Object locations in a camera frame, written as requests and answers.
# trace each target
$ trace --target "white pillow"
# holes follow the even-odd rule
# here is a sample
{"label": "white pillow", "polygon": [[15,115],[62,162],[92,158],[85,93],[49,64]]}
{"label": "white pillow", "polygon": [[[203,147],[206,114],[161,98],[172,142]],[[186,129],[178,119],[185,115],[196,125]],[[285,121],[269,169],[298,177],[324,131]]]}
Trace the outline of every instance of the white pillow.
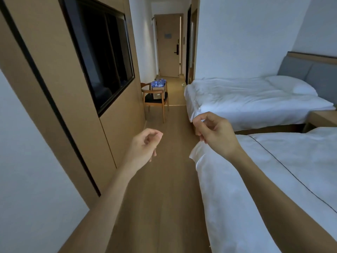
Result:
{"label": "white pillow", "polygon": [[316,90],[305,81],[290,76],[269,76],[265,78],[273,86],[288,93],[318,96]]}

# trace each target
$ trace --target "wooden nightstand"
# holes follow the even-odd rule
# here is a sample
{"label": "wooden nightstand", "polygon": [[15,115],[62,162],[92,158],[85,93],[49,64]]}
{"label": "wooden nightstand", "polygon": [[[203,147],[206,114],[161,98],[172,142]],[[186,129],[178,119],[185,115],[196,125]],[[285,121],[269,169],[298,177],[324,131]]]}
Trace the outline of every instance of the wooden nightstand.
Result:
{"label": "wooden nightstand", "polygon": [[337,127],[337,111],[313,111],[307,117],[303,133],[316,127]]}

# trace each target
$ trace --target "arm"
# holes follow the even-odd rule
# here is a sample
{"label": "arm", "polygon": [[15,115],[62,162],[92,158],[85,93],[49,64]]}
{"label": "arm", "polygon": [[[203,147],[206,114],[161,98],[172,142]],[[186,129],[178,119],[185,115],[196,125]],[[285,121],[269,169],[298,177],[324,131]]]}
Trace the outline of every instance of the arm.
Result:
{"label": "arm", "polygon": [[281,252],[337,252],[331,235],[255,165],[226,119],[208,112],[198,115],[193,124],[200,140],[237,169]]}
{"label": "arm", "polygon": [[136,172],[156,156],[155,148],[161,137],[161,132],[146,129],[133,138],[122,166],[117,169],[96,205],[62,246],[60,253],[106,251],[127,185]]}

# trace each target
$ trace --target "gray headboard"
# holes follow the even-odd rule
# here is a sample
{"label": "gray headboard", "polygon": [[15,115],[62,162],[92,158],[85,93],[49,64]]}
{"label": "gray headboard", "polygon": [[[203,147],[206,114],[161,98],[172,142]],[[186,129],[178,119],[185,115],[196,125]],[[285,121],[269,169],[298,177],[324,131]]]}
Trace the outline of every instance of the gray headboard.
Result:
{"label": "gray headboard", "polygon": [[324,98],[337,104],[337,58],[288,52],[277,73],[304,80]]}

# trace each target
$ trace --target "bed frame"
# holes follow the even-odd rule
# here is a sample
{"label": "bed frame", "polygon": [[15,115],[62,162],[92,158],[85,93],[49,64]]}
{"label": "bed frame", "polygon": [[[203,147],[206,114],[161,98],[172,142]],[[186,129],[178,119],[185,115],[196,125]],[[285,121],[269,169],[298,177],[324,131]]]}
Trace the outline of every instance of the bed frame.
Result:
{"label": "bed frame", "polygon": [[[316,54],[309,54],[309,53],[300,53],[300,52],[294,52],[294,51],[289,51],[287,53],[287,56],[297,58],[297,59],[310,60],[310,61],[319,62],[319,63],[337,65],[337,57],[330,57],[330,56],[323,56],[323,55],[316,55]],[[196,128],[194,127],[193,123],[191,123],[191,125],[195,132]],[[246,131],[236,131],[235,134],[249,135],[249,134],[255,134],[255,133],[271,133],[271,132],[302,132],[303,128],[304,128],[304,124],[278,125],[278,126],[270,126],[270,127],[259,128],[259,129],[250,129]]]}

